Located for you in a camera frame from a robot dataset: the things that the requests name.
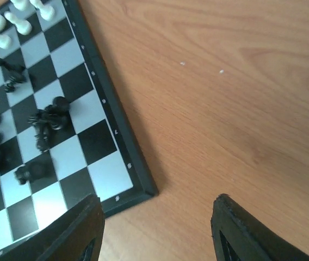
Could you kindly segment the black rook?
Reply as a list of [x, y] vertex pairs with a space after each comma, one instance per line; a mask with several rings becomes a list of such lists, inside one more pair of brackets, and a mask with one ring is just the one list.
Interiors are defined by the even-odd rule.
[[19, 185], [27, 182], [35, 182], [47, 176], [48, 163], [43, 161], [33, 161], [24, 166], [18, 167], [15, 172], [15, 178]]

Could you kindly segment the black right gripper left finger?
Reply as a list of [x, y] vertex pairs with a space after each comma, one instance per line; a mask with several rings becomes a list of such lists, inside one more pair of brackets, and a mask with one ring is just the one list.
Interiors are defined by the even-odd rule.
[[104, 226], [100, 198], [90, 194], [0, 260], [98, 260]]

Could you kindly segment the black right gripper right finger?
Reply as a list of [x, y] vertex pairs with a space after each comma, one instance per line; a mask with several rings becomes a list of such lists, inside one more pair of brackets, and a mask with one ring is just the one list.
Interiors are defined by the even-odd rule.
[[217, 260], [309, 260], [227, 194], [213, 202], [211, 230]]

